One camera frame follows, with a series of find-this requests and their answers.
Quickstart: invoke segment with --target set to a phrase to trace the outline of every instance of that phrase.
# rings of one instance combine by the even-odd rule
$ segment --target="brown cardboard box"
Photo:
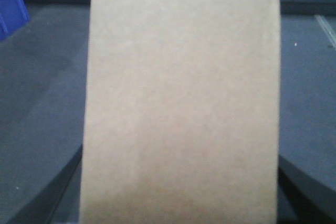
[[[92,0],[81,223],[275,223],[278,0]]]

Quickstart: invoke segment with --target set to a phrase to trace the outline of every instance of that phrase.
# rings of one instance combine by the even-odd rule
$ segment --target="blue crate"
[[[29,21],[23,0],[0,0],[0,41]]]

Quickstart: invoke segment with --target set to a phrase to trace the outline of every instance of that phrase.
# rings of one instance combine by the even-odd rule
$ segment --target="dark gray floor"
[[[327,18],[336,26],[334,18]],[[336,50],[314,16],[282,17],[280,167],[336,219]]]
[[[55,178],[82,141],[89,7],[28,11],[31,22],[0,42],[0,224]],[[327,19],[335,29],[336,18]],[[282,17],[281,63],[280,155],[334,193],[336,51],[315,17]],[[321,204],[296,174],[291,179]],[[79,182],[80,168],[54,223],[77,221]],[[296,219],[281,189],[278,209],[280,219]]]
[[[28,6],[0,42],[0,223],[34,199],[82,143],[88,6]]]

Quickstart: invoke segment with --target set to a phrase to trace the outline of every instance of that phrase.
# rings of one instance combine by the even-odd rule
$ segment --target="cardboard panel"
[[[278,0],[92,0],[81,223],[275,223]]]

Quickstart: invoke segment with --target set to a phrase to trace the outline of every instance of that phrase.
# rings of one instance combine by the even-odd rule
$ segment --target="blue plastic bin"
[[[29,21],[23,0],[0,0],[0,41]]]

